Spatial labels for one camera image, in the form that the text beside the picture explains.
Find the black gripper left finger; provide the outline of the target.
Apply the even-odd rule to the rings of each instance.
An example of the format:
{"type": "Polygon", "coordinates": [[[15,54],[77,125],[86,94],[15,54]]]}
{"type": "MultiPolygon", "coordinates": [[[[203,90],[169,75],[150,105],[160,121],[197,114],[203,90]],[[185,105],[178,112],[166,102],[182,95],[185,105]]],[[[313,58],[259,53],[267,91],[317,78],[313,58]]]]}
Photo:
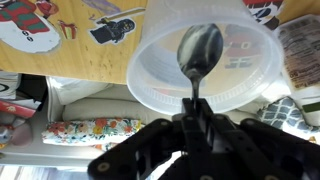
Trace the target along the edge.
{"type": "Polygon", "coordinates": [[[160,176],[161,180],[212,178],[212,144],[208,137],[212,115],[205,99],[183,99],[182,111],[170,120],[152,121],[89,163],[90,180],[145,180],[176,151],[182,156],[160,176]]]}

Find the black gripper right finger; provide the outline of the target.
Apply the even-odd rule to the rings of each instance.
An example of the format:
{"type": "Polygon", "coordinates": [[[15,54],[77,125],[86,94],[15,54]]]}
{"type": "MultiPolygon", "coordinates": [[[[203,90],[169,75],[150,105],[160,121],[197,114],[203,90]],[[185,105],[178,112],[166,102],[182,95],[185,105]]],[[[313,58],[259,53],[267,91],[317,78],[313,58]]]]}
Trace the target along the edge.
{"type": "Polygon", "coordinates": [[[320,147],[253,118],[234,123],[197,102],[214,154],[235,165],[242,180],[320,180],[320,147]]]}

